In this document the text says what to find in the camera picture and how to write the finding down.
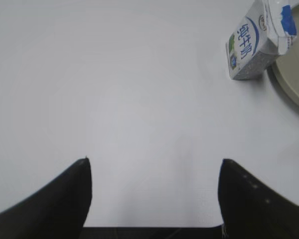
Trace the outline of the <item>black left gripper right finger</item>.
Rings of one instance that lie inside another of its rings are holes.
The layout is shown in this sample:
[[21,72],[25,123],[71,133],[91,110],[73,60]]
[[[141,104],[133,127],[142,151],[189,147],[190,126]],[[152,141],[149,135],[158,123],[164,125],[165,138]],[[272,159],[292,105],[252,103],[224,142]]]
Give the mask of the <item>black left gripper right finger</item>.
[[299,206],[232,159],[223,159],[218,202],[224,239],[299,239]]

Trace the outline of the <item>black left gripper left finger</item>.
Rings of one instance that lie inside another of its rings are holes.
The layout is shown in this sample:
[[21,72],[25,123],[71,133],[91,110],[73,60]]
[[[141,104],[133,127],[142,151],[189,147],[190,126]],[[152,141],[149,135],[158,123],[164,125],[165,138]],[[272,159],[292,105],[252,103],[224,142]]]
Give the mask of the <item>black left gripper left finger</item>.
[[92,201],[88,158],[0,213],[0,239],[77,239]]

